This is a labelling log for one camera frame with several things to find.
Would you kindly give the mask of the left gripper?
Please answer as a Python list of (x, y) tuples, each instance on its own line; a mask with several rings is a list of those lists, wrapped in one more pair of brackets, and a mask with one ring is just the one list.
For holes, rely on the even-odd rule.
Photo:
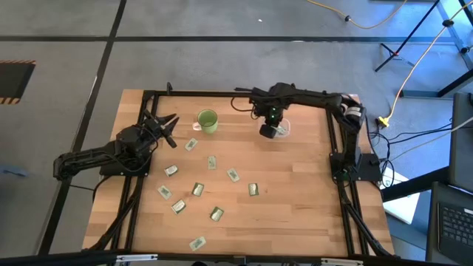
[(136, 123), (137, 144), (139, 147), (158, 147), (160, 138), (175, 149), (176, 142), (172, 138), (172, 130), (180, 119), (176, 114), (158, 117), (148, 110), (143, 111), (144, 119)]

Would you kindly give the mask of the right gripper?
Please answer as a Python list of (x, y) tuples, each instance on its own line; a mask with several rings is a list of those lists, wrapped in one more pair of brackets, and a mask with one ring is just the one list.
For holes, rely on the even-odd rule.
[(253, 98), (253, 114), (256, 117), (263, 117), (265, 119), (265, 124), (262, 124), (259, 130), (263, 137), (275, 138), (278, 134), (277, 126), (282, 121), (283, 111), (286, 108), (287, 102), (281, 98)]

